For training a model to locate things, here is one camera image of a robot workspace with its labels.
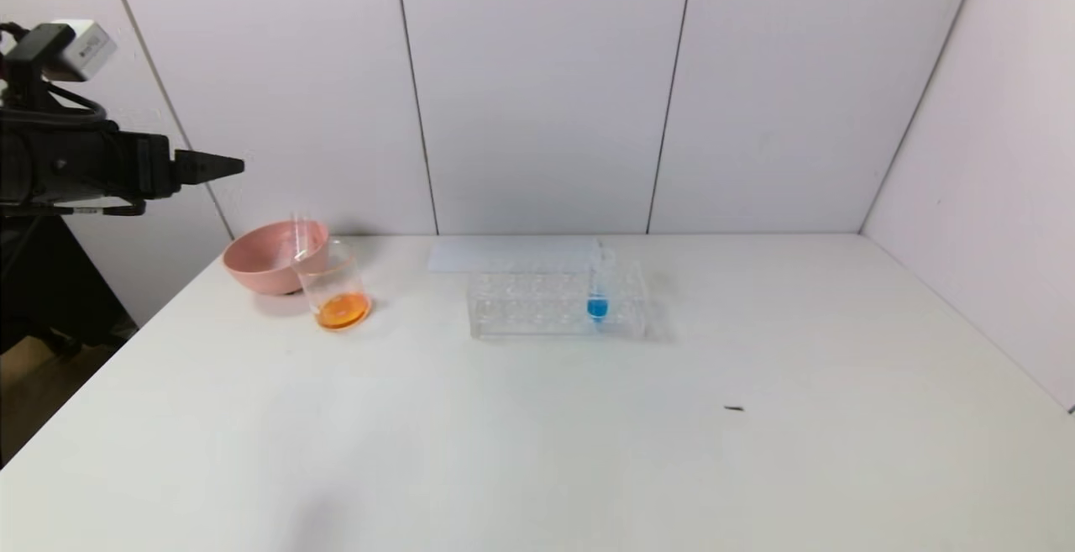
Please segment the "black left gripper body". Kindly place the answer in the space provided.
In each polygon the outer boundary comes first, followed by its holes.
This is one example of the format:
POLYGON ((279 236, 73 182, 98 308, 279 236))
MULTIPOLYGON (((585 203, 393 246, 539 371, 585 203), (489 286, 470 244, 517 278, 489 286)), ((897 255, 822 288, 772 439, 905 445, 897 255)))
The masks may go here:
POLYGON ((34 131, 30 135, 37 202, 98 198, 155 200, 177 189, 164 135, 121 131, 34 131))

